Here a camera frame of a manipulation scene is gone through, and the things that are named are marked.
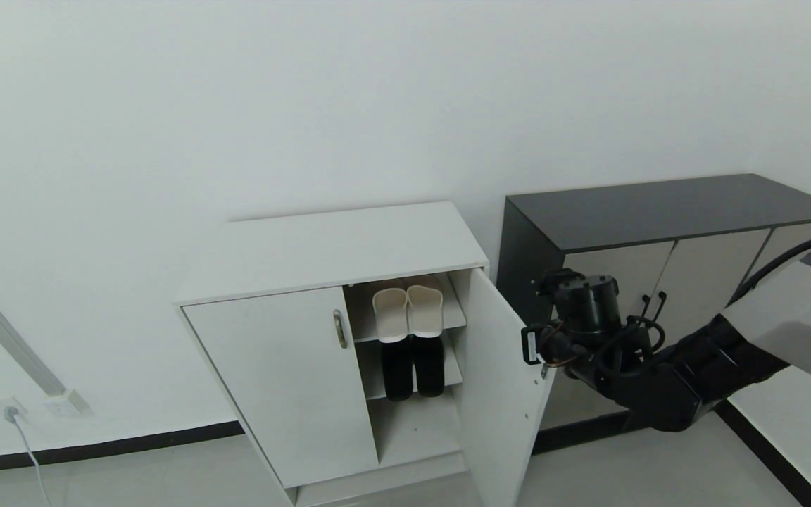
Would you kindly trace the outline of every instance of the dark gray cabinet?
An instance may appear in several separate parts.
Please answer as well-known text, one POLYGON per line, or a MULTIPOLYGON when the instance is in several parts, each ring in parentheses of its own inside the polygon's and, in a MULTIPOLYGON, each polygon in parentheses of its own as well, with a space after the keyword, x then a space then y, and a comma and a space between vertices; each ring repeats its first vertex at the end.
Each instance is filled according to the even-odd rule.
MULTIPOLYGON (((748 273, 809 238, 811 196, 755 174, 508 196, 496 286, 532 323, 553 312, 534 294, 547 270, 612 274, 622 315, 639 315, 644 295, 667 295, 659 322, 671 344, 724 308, 748 273)), ((541 430, 617 412, 559 372, 541 430)))

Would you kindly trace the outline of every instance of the cabinet top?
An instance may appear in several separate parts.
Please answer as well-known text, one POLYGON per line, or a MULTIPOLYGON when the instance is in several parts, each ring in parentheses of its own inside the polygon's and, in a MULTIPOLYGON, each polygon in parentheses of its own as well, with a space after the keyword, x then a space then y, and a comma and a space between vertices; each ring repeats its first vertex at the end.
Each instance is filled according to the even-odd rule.
POLYGON ((451 202, 230 222, 194 264, 176 305, 486 267, 451 202))
POLYGON ((560 250, 811 222, 811 196, 756 174, 508 196, 560 250))

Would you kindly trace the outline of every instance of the black baseboard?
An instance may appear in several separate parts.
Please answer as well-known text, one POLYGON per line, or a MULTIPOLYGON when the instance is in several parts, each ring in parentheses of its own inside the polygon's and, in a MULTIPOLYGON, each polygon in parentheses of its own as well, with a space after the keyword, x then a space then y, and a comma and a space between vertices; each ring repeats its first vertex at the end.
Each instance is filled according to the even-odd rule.
MULTIPOLYGON (((740 437, 744 445, 755 453, 762 464, 778 478, 778 481, 791 492, 794 498, 804 507, 811 507, 811 484, 804 476, 781 455, 775 446, 759 430, 741 414, 729 401, 723 401, 715 406, 715 413, 722 418, 725 424, 740 437)), ((607 439, 643 430, 646 426, 635 420, 631 412, 624 411, 592 420, 584 420, 573 424, 553 427, 537 433, 534 441, 532 455, 551 452, 565 447, 607 439)), ((91 458, 105 458, 117 456, 122 453, 133 453, 163 447, 181 446, 203 442, 206 440, 223 439, 242 435, 244 431, 237 421, 212 424, 205 427, 194 427, 192 430, 170 431, 158 435, 133 437, 133 439, 113 440, 89 446, 63 447, 63 449, 46 449, 35 452, 36 459, 41 465, 64 463, 91 458)), ((9 468, 22 468, 31 466, 32 462, 26 453, 10 453, 0 456, 0 470, 9 468)))
POLYGON ((646 425, 641 424, 639 420, 635 420, 631 416, 630 411, 617 412, 608 416, 553 427, 553 429, 537 433, 537 440, 534 440, 534 450, 531 451, 531 455, 624 435, 624 433, 630 433, 631 431, 643 430, 645 427, 646 425))
MULTIPOLYGON (((158 435, 133 437, 133 439, 113 440, 89 446, 62 447, 62 449, 45 449, 33 452, 40 465, 51 465, 81 459, 105 458, 122 453, 134 453, 163 447, 181 446, 206 440, 223 439, 242 435, 242 426, 237 421, 222 422, 210 426, 194 427, 192 430, 168 431, 158 435)), ((27 453, 9 453, 0 456, 0 470, 32 466, 33 462, 27 453)))
POLYGON ((737 410, 737 407, 731 405, 730 401, 722 401, 715 405, 715 413, 747 447, 750 447, 750 451, 762 461, 762 464, 778 478, 778 481, 801 505, 811 507, 811 484, 807 478, 800 474, 797 468, 794 468, 794 465, 791 465, 791 462, 786 460, 766 437, 762 436, 756 426, 753 426, 746 416, 737 410))
MULTIPOLYGON (((772 446, 766 437, 762 436, 762 433, 734 405, 731 405, 730 401, 722 401, 715 405, 715 413, 801 505, 811 507, 809 481, 781 455, 778 449, 775 449, 775 446, 772 446)), ((537 440, 534 441, 534 450, 531 454, 538 455, 538 453, 565 449, 565 447, 643 430, 645 427, 639 421, 635 421, 630 412, 619 412, 592 418, 592 420, 553 427, 553 429, 537 433, 537 440)))

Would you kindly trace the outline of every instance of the white cable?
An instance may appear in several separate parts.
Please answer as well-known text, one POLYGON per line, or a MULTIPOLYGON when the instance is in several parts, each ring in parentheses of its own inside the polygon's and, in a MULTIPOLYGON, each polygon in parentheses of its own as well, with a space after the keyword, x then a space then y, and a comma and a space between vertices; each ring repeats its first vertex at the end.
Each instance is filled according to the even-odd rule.
POLYGON ((27 443, 27 437, 23 435, 23 430, 20 429, 20 424, 18 424, 17 418, 14 418, 14 414, 12 414, 11 418, 9 418, 7 409, 6 409, 6 420, 9 423, 14 424, 14 427, 17 427, 17 431, 18 433, 20 433, 20 439, 23 440, 23 446, 25 447, 25 449, 27 449, 27 453, 30 455, 30 459, 33 462, 33 466, 36 468, 36 481, 39 483, 39 490, 42 491, 42 498, 45 498, 46 505, 52 507, 52 502, 49 501, 49 495, 46 493, 46 487, 42 485, 42 472, 39 471, 39 461, 36 460, 36 456, 33 456, 33 451, 30 450, 30 444, 27 443))

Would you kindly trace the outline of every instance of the shoe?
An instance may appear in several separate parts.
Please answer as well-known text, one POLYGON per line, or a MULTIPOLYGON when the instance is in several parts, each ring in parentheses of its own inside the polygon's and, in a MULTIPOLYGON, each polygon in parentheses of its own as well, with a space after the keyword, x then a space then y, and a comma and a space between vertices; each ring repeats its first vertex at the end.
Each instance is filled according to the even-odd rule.
POLYGON ((444 393, 444 343, 440 337, 412 337, 412 362, 415 363, 415 382, 418 394, 434 398, 444 393))
POLYGON ((371 306, 374 308, 374 324, 377 339, 385 344, 396 343, 408 336, 408 293, 403 291, 402 280, 373 282, 367 290, 374 292, 371 306))
POLYGON ((412 354, 410 340, 380 344, 380 368, 386 398, 405 401, 412 396, 412 354))
POLYGON ((435 338, 444 331, 444 293, 431 275, 405 279, 408 285, 408 333, 419 338, 435 338))

